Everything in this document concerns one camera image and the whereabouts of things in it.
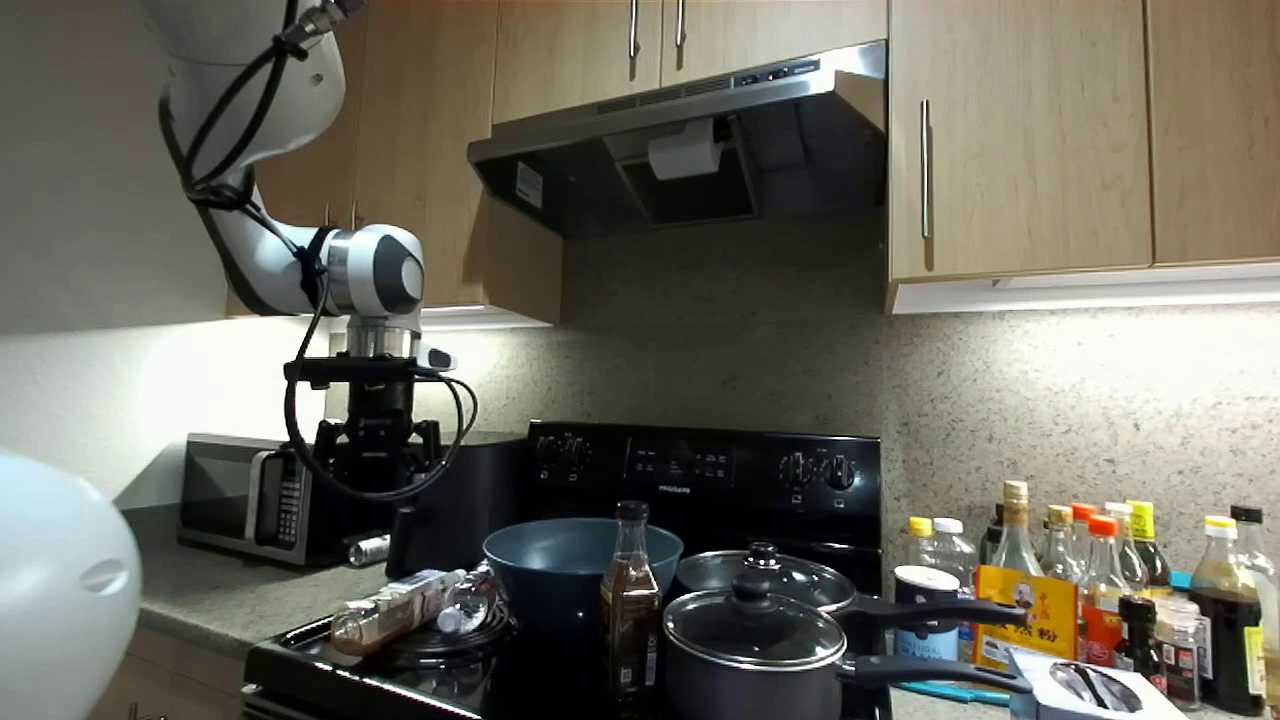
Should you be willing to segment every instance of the pot handle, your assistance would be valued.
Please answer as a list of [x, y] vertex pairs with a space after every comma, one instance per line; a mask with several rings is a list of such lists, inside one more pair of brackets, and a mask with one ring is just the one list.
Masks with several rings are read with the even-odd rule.
[[938, 604], [887, 604], [887, 602], [853, 602], [839, 613], [839, 626], [876, 626], [876, 630], [930, 630], [938, 620], [971, 626], [1028, 626], [1028, 609], [983, 604], [983, 602], [938, 602]]
[[1031, 684], [1021, 677], [996, 677], [955, 660], [930, 660], [930, 657], [842, 657], [839, 660], [842, 687], [887, 687], [901, 681], [966, 681], [966, 684], [1031, 695]]

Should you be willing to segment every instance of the cabinet handle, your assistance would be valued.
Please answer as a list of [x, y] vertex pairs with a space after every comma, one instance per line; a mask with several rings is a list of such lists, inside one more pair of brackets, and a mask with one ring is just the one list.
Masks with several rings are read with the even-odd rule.
[[682, 74], [687, 0], [674, 3], [674, 74]]
[[627, 31], [632, 31], [627, 80], [636, 80], [636, 67], [639, 67], [639, 0], [627, 0]]
[[918, 101], [918, 239], [930, 272], [930, 101]]

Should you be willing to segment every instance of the black stove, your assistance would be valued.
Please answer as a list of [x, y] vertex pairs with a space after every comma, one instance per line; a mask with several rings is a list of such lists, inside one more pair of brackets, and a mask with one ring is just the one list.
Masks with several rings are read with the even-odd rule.
[[[839, 567], [878, 598], [878, 444], [867, 438], [779, 438], [732, 430], [531, 425], [517, 479], [517, 515], [610, 515], [615, 501], [648, 515], [682, 553], [748, 550]], [[538, 640], [520, 630], [442, 654], [426, 631], [394, 640], [359, 669], [325, 660], [329, 620], [286, 630], [246, 654], [243, 716], [260, 720], [434, 720], [434, 716], [619, 716], [605, 695], [605, 648]], [[848, 701], [848, 716], [887, 716], [887, 694]], [[665, 695], [624, 716], [668, 720]]]

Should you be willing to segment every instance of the kitchen counter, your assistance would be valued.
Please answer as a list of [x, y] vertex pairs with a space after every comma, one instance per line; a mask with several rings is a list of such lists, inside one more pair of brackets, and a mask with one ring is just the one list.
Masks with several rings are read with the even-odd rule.
[[[334, 613], [351, 598], [372, 598], [385, 567], [325, 567], [296, 571], [260, 560], [237, 560], [207, 550], [176, 546], [171, 514], [126, 514], [144, 560], [144, 613], [141, 626], [176, 640], [243, 654], [246, 643]], [[1002, 707], [950, 705], [915, 694], [893, 694], [901, 720], [1001, 720]], [[1229, 711], [1193, 711], [1193, 720], [1229, 720]]]

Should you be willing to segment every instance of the wooden cabinet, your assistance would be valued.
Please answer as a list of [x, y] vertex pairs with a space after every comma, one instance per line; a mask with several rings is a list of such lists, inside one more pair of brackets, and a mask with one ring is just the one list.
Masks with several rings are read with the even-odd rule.
[[885, 35], [885, 0], [501, 0], [497, 121]]
[[893, 0], [887, 277], [1150, 265], [1138, 0]]
[[561, 239], [490, 204], [468, 144], [490, 128], [490, 0], [380, 0], [341, 35], [346, 101], [332, 132], [262, 166], [296, 225], [380, 219], [419, 236], [426, 307], [561, 320]]
[[1150, 0], [1154, 265], [1280, 260], [1280, 3]]
[[243, 654], [141, 626], [93, 720], [238, 716]]

